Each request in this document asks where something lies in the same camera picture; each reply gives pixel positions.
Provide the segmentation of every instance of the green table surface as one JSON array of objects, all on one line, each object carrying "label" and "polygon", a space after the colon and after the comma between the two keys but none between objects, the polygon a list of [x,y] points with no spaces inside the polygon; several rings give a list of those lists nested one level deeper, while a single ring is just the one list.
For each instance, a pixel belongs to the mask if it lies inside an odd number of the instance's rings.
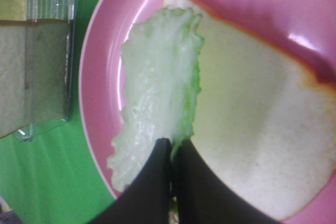
[{"label": "green table surface", "polygon": [[0,140],[0,195],[25,224],[86,223],[113,202],[91,157],[78,105],[80,51],[98,0],[77,0],[72,117],[22,143]]}]

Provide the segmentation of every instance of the clear plastic container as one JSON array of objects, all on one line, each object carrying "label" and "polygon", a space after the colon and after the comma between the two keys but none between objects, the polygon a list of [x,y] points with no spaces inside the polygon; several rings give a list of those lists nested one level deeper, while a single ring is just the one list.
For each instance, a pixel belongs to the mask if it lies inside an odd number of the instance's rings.
[{"label": "clear plastic container", "polygon": [[11,3],[0,11],[0,137],[31,141],[70,117],[75,0]]}]

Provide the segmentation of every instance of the pink plate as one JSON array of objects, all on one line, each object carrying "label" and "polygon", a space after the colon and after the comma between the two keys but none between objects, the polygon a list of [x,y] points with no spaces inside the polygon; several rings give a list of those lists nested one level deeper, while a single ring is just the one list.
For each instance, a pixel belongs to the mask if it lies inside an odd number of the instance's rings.
[{"label": "pink plate", "polygon": [[[336,80],[336,0],[202,0],[226,19],[268,37]],[[83,43],[79,99],[88,145],[111,193],[107,157],[121,129],[120,46],[131,25],[161,8],[162,0],[100,0]],[[336,176],[288,224],[336,223]]]}]

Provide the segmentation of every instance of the green tablecloth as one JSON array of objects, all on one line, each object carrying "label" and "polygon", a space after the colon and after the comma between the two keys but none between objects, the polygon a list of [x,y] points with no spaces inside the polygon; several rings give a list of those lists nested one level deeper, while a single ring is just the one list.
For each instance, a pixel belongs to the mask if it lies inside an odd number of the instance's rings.
[{"label": "green tablecloth", "polygon": [[97,1],[78,0],[71,120],[30,143],[0,140],[0,195],[26,224],[83,224],[113,201],[90,155],[78,107],[80,50]]}]

